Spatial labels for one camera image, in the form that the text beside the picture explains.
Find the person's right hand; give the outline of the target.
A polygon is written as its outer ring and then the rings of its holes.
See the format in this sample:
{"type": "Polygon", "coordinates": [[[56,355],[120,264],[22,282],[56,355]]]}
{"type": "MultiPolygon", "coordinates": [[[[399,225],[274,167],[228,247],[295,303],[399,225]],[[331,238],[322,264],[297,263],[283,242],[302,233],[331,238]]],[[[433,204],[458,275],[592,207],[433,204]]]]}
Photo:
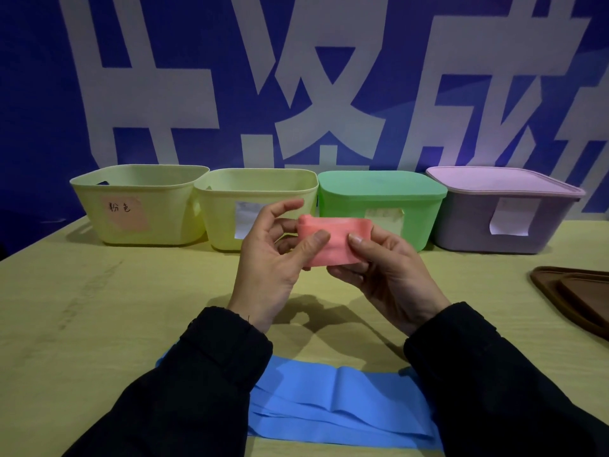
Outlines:
{"type": "Polygon", "coordinates": [[[417,251],[398,235],[374,225],[371,233],[386,233],[387,267],[369,261],[328,266],[328,273],[359,289],[395,328],[412,336],[451,305],[417,251]]]}

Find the person's left hand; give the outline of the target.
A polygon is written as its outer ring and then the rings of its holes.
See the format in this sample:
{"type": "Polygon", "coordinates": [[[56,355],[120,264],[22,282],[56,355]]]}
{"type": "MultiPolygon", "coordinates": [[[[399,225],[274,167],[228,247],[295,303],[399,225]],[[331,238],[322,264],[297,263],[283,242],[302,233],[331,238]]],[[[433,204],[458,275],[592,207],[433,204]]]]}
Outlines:
{"type": "Polygon", "coordinates": [[[295,235],[270,236],[277,218],[303,206],[303,199],[266,205],[242,241],[238,271],[227,308],[262,333],[284,308],[302,270],[291,270],[289,252],[300,242],[295,235]]]}

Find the pink elastic band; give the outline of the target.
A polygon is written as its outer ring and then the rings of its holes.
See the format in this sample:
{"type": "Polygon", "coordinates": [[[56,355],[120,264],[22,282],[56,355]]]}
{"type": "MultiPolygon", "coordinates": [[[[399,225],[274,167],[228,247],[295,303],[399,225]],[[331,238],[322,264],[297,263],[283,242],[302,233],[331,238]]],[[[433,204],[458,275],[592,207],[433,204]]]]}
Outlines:
{"type": "Polygon", "coordinates": [[[362,262],[348,244],[348,237],[354,233],[370,240],[372,228],[373,222],[370,219],[301,215],[297,220],[300,241],[314,235],[318,230],[325,230],[330,234],[328,243],[306,264],[306,267],[344,266],[362,262]]]}

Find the person's left forearm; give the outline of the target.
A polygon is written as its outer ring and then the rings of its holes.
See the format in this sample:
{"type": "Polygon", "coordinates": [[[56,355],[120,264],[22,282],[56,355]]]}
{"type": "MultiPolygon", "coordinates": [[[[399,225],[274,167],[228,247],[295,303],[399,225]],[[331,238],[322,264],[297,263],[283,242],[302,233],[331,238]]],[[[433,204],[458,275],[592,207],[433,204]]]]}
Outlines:
{"type": "Polygon", "coordinates": [[[205,308],[62,457],[244,457],[250,393],[272,353],[251,323],[205,308]]]}

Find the person's right forearm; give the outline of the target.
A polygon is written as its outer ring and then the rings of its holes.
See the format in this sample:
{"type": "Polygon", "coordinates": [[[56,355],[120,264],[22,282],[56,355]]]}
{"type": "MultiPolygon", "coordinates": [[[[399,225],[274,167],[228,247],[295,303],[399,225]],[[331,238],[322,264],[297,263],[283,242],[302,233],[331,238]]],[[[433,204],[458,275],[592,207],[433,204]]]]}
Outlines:
{"type": "Polygon", "coordinates": [[[467,303],[425,322],[404,354],[433,404],[446,457],[609,457],[609,425],[467,303]]]}

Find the white paper label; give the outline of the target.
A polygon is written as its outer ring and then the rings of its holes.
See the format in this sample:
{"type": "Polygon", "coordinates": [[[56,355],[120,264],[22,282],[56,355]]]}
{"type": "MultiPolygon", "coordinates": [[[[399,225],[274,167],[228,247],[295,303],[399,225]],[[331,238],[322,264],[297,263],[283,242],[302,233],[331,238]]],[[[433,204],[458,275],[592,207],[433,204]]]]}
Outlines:
{"type": "Polygon", "coordinates": [[[266,204],[236,201],[234,203],[234,238],[243,240],[248,235],[260,211],[266,204]]]}
{"type": "Polygon", "coordinates": [[[401,208],[369,208],[364,218],[394,235],[402,235],[404,211],[401,208]]]}
{"type": "Polygon", "coordinates": [[[529,236],[540,203],[541,199],[529,197],[500,197],[490,220],[490,234],[529,236]]]}

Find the yellow bin with white label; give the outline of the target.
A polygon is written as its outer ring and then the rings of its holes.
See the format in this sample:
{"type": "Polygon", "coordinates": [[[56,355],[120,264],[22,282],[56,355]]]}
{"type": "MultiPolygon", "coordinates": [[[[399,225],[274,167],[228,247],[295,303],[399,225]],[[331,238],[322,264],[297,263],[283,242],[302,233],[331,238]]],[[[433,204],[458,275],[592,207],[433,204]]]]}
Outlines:
{"type": "Polygon", "coordinates": [[[265,205],[303,199],[301,208],[282,215],[312,215],[318,179],[305,169],[227,168],[212,170],[194,182],[209,242],[217,250],[240,251],[242,240],[265,205]]]}

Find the green lidded bin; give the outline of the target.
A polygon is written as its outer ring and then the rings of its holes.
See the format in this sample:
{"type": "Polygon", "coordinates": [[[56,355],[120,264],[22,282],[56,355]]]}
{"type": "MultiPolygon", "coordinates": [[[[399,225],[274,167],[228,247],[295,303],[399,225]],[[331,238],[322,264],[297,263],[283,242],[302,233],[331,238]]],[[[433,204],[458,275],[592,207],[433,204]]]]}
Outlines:
{"type": "Polygon", "coordinates": [[[430,238],[441,200],[343,200],[325,197],[318,189],[318,212],[322,217],[355,217],[364,219],[369,208],[401,208],[404,224],[401,238],[420,252],[430,238]]]}

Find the green bin lid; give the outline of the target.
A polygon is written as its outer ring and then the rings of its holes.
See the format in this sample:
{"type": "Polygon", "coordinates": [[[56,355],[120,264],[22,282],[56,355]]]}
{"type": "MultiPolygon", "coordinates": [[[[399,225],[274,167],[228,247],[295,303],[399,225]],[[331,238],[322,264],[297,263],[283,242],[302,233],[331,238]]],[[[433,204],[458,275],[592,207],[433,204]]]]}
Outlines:
{"type": "Polygon", "coordinates": [[[332,170],[317,178],[323,196],[343,200],[441,200],[448,193],[429,176],[403,170],[332,170]]]}

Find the yellow bin with pink label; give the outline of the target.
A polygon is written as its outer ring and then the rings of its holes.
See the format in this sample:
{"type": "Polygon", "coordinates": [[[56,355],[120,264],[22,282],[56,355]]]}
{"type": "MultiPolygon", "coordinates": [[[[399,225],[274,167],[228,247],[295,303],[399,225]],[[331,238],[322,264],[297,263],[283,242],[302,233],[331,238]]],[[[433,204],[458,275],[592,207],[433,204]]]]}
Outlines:
{"type": "Polygon", "coordinates": [[[101,168],[70,180],[91,226],[109,245],[180,246],[205,234],[202,210],[194,182],[209,172],[206,166],[125,164],[101,168]],[[139,197],[148,230],[119,230],[104,212],[102,198],[139,197]]]}

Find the purple lidded bin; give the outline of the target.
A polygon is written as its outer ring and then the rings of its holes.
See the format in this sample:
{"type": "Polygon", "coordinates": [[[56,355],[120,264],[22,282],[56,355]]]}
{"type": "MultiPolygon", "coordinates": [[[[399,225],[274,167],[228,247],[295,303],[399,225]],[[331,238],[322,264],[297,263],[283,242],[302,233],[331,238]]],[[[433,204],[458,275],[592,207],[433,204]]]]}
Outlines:
{"type": "Polygon", "coordinates": [[[537,254],[585,196],[579,187],[521,168],[436,166],[426,174],[448,191],[432,241],[454,252],[537,254]]]}

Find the blue elastic band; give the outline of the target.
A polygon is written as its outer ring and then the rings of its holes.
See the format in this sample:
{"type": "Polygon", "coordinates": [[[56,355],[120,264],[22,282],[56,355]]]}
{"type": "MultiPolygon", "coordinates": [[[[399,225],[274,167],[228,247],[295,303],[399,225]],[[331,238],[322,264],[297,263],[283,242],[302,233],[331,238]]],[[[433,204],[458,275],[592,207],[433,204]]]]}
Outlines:
{"type": "Polygon", "coordinates": [[[247,432],[318,444],[443,450],[412,368],[371,373],[275,355],[250,394],[247,432]]]}

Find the purple bin lid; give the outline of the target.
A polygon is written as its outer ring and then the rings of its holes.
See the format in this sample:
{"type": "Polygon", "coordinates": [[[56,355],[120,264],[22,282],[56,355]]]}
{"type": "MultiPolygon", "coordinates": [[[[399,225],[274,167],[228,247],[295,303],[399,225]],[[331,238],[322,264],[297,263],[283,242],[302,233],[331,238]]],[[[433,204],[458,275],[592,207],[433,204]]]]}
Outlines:
{"type": "Polygon", "coordinates": [[[458,194],[568,199],[582,199],[586,195],[582,188],[521,168],[436,166],[425,173],[458,194]]]}

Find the pink paper label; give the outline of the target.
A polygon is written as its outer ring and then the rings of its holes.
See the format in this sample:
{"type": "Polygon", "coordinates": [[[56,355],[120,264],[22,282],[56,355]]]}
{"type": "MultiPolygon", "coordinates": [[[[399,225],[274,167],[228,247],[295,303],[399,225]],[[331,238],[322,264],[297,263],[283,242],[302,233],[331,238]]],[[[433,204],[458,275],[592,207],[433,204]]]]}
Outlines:
{"type": "Polygon", "coordinates": [[[148,219],[141,199],[133,195],[111,195],[102,198],[104,212],[119,230],[143,232],[148,219]]]}

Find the brown bin lid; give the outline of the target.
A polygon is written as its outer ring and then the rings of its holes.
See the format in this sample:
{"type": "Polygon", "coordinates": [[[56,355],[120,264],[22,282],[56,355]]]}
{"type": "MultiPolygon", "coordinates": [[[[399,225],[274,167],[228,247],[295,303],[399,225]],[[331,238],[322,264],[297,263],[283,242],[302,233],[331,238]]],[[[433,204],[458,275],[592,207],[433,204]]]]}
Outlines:
{"type": "Polygon", "coordinates": [[[569,321],[609,342],[609,272],[540,266],[529,280],[569,321]]]}

